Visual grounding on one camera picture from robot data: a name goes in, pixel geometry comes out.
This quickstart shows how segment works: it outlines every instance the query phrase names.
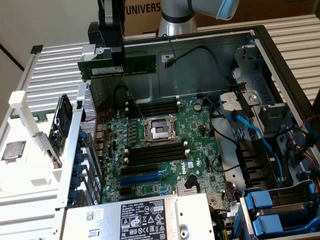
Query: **motherboard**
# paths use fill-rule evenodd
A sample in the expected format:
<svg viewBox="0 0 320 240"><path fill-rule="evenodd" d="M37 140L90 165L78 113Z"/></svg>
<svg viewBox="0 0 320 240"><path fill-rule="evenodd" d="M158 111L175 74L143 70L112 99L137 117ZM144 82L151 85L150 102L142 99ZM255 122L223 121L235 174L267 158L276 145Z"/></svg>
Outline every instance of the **motherboard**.
<svg viewBox="0 0 320 240"><path fill-rule="evenodd" d="M210 137L208 107L196 97L180 98L176 104L177 113L141 113L143 118L132 118L126 110L100 112L106 116L99 118L95 138L104 174L101 203L179 194L179 186L194 175L212 207L229 207L233 197L225 175L211 167L222 169L214 161L219 150L216 138Z"/></svg>

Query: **power supply label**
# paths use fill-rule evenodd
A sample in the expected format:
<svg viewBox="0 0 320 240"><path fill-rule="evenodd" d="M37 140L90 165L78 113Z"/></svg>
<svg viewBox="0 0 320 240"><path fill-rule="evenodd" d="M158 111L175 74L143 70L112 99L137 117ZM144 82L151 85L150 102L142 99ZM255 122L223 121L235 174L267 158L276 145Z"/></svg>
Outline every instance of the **power supply label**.
<svg viewBox="0 0 320 240"><path fill-rule="evenodd" d="M121 205L120 240L167 240L165 201Z"/></svg>

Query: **white wall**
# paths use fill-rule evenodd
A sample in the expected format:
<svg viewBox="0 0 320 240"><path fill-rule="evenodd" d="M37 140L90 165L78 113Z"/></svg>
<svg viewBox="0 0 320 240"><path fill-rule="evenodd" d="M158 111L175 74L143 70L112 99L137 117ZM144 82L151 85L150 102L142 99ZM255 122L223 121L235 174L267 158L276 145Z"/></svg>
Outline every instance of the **white wall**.
<svg viewBox="0 0 320 240"><path fill-rule="evenodd" d="M89 24L97 16L97 0L1 0L0 43L25 66L34 45L87 42ZM0 50L0 124L21 74Z"/></svg>

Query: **cardboard box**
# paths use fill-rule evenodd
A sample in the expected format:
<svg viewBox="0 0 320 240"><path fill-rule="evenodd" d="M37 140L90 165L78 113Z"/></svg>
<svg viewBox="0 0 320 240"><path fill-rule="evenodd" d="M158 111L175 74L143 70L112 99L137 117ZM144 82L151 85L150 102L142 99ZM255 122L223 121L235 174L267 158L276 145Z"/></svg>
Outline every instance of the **cardboard box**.
<svg viewBox="0 0 320 240"><path fill-rule="evenodd" d="M230 21L216 20L200 13L195 14L195 19L198 27L207 27L227 23L295 17L313 14L316 1L240 0L238 9ZM161 20L160 0L126 0L125 5L124 33L126 36L155 32L159 29Z"/></svg>

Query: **cpu socket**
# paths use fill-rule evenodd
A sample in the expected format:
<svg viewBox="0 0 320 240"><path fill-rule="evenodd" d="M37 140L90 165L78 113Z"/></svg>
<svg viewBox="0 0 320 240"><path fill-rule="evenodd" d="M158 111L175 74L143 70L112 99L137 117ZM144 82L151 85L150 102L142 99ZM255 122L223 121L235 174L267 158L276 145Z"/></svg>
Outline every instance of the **cpu socket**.
<svg viewBox="0 0 320 240"><path fill-rule="evenodd" d="M143 145L168 144L180 140L176 135L175 116L152 117L141 122L144 125L144 139L141 140Z"/></svg>

